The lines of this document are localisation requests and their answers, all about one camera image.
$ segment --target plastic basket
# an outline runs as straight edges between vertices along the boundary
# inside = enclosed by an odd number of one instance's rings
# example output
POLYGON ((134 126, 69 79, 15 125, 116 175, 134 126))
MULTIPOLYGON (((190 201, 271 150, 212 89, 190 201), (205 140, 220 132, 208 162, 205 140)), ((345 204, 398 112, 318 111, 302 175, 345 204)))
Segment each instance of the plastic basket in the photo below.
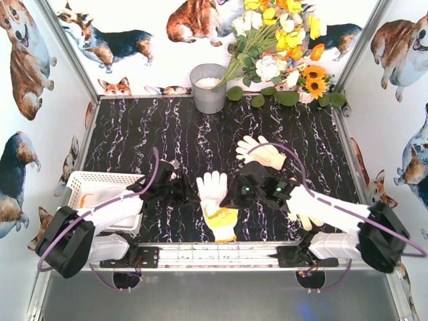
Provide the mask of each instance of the plastic basket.
MULTIPOLYGON (((70 175, 67 186, 72 190, 68 206, 72 209, 79 209, 82 197, 90 195, 104 189, 113 189, 117 191, 117 196, 125 188, 133 183, 143 175, 137 174, 116 174, 116 173, 97 173, 97 172, 83 172, 75 171, 70 175)), ((105 231, 109 232, 123 232, 137 236, 140 231, 142 215, 129 217, 122 221, 117 222, 105 231)))

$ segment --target white flower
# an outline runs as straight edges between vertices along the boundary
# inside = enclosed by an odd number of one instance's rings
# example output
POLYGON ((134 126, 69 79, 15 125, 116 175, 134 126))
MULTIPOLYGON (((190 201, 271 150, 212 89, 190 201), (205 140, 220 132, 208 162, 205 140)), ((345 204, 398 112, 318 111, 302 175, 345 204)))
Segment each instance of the white flower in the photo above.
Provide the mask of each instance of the white flower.
POLYGON ((284 31, 286 33, 290 33, 294 30, 294 21, 293 20, 287 20, 287 16, 288 16, 287 13, 283 14, 280 17, 280 23, 281 23, 282 29, 284 29, 284 31))
POLYGON ((256 73, 262 81, 268 82, 280 75, 280 69, 272 56, 264 56, 255 63, 256 73))
POLYGON ((252 25, 254 29, 259 29, 261 25, 263 25, 263 17, 261 16, 261 13, 255 12, 254 10, 246 11, 243 14, 243 20, 245 23, 250 21, 250 26, 252 25))
POLYGON ((286 81, 284 82, 284 85, 286 85, 288 89, 292 89, 297 84, 299 75, 300 72, 298 70, 290 72, 286 78, 286 81))

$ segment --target work glove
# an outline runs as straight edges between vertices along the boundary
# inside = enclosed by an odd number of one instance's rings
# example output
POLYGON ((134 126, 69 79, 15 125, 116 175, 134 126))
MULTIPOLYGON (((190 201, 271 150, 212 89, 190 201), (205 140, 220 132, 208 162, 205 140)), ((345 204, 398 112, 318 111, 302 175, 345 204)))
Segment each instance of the work glove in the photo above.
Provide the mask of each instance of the work glove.
POLYGON ((203 179, 196 179, 203 218, 213 231, 215 243, 225 243, 236 240, 233 230, 238 221, 238 210, 220 207, 227 194, 227 175, 217 171, 205 173, 203 179))
POLYGON ((236 152, 238 153, 236 158, 239 160, 245 159, 245 163, 256 161, 265 167, 272 167, 280 171, 284 165, 286 156, 280 154, 273 145, 259 147, 251 152, 251 154, 248 154, 251 149, 266 142, 268 141, 263 136, 259 136, 259 142, 250 136, 244 136, 243 140, 238 142, 239 147, 236 148, 236 152))

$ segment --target marble table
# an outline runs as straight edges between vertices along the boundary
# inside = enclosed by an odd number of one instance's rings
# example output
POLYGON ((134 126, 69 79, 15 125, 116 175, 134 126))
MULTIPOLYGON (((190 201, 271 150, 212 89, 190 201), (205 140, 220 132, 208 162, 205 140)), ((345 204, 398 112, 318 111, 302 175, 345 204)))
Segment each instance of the marble table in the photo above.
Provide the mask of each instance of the marble table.
MULTIPOLYGON (((214 115, 195 108, 192 97, 103 99, 84 160, 83 171, 147 174, 154 164, 151 153, 177 159, 196 190, 196 177, 207 171, 227 173, 229 180, 239 172, 237 142, 246 134, 265 136, 284 144, 306 167, 311 189, 344 201, 358 202, 356 187, 329 110, 315 104, 280 106, 267 100, 252 108, 251 96, 228 102, 214 115)), ((300 171, 289 158, 286 168, 275 175, 296 177, 300 171)), ((334 233, 335 228, 321 230, 334 233)), ((303 235, 300 222, 289 221, 286 213, 256 203, 240 210, 235 233, 238 241, 285 241, 303 235)), ((201 208, 158 207, 144 214, 138 235, 142 243, 211 242, 201 208)))

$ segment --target dog ear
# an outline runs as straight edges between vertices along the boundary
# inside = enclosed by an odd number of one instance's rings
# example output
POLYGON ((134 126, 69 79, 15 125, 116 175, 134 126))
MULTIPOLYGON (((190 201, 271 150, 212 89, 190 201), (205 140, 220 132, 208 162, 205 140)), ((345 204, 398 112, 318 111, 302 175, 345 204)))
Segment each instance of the dog ear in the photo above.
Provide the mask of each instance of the dog ear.
POLYGON ((103 89, 106 89, 108 85, 110 85, 108 82, 105 82, 104 80, 98 79, 98 83, 103 87, 103 89))
POLYGON ((127 78, 127 77, 123 77, 123 78, 121 79, 121 81, 119 82, 119 85, 123 85, 123 86, 129 87, 129 81, 128 81, 128 78, 127 78))

